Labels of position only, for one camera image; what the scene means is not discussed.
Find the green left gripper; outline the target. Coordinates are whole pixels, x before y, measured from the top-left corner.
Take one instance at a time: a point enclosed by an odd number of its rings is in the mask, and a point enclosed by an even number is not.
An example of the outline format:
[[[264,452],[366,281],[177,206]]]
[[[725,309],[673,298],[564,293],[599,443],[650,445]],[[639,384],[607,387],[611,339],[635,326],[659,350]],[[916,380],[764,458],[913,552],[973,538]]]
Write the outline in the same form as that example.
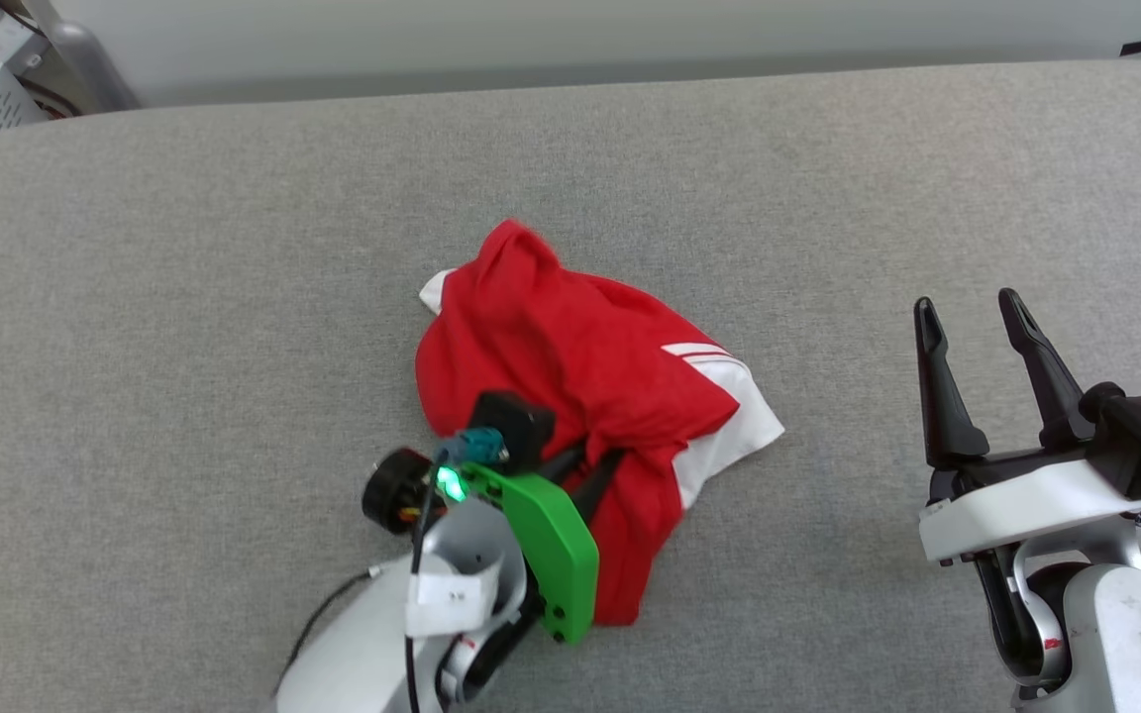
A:
[[[467,495],[497,510],[501,532],[519,548],[521,567],[543,597],[542,626],[563,645],[578,645],[593,626],[599,550],[588,525],[614,483],[624,449],[602,453],[570,494],[563,491],[586,464],[586,443],[570,444],[539,473],[504,475],[466,463]]]

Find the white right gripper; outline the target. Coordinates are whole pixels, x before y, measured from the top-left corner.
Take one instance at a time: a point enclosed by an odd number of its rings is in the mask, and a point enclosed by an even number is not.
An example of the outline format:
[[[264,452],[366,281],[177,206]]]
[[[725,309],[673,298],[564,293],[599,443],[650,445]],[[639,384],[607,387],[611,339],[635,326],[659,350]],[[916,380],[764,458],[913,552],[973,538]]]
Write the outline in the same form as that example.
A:
[[[997,306],[1009,342],[1023,359],[1041,418],[1038,441],[1069,449],[1094,437],[1081,412],[1083,392],[1054,345],[1039,329],[1017,290],[1001,287]],[[1037,465],[1006,481],[979,486],[955,465],[988,453],[986,434],[971,421],[948,365],[948,340],[932,299],[913,307],[919,391],[931,493],[919,513],[919,538],[929,562],[958,560],[1001,546],[1020,545],[1030,557],[1118,554],[1141,513],[1085,459]]]

